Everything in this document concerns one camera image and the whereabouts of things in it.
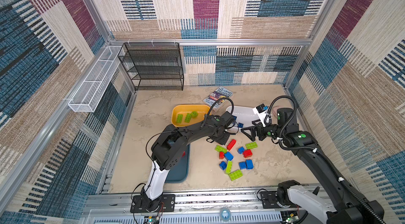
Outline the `small green lego brick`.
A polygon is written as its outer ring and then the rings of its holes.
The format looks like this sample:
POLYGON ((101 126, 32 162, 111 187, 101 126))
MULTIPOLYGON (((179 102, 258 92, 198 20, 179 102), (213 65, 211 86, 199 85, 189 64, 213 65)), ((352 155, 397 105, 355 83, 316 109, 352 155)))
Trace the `small green lego brick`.
POLYGON ((178 114, 176 117, 176 123, 177 124, 181 124, 183 120, 183 115, 182 114, 178 114))

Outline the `green long lego brick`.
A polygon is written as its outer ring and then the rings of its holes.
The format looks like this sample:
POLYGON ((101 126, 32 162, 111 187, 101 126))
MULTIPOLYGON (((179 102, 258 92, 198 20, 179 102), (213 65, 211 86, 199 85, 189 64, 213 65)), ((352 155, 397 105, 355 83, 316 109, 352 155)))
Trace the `green long lego brick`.
POLYGON ((191 121, 191 119, 192 119, 191 113, 187 113, 186 117, 185 117, 185 123, 189 123, 191 121))

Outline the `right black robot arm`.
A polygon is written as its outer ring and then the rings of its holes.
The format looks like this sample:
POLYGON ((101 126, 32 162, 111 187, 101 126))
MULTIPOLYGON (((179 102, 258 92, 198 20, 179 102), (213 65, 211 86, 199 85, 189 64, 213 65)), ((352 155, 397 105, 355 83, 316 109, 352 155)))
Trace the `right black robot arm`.
POLYGON ((377 201, 369 201, 336 168, 322 151, 310 132, 299 129, 293 107, 278 109, 272 117, 273 105, 261 104, 253 108, 258 119, 241 132, 251 141, 270 137, 284 151, 291 151, 313 173, 328 194, 332 204, 305 188, 295 180, 281 182, 277 187, 277 204, 280 207, 300 206, 324 224, 382 224, 385 211, 377 201))

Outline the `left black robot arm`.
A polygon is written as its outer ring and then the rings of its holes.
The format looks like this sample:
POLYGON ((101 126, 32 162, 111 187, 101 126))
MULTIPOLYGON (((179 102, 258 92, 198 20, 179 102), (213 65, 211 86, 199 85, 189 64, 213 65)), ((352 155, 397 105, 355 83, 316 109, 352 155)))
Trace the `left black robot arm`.
POLYGON ((151 153, 147 153, 152 161, 150 175, 148 181, 143 184, 140 195, 131 199, 130 212, 134 213, 136 207, 146 212, 162 209, 163 186, 170 169, 178 164, 187 147, 201 138, 205 137, 211 142, 225 145, 232 135, 227 130, 235 122, 233 112, 233 101, 229 97, 222 97, 214 102, 201 122, 183 127, 170 124, 161 133, 156 134, 157 139, 151 146, 151 153), (215 105, 223 100, 230 102, 231 111, 212 115, 211 111, 215 105))

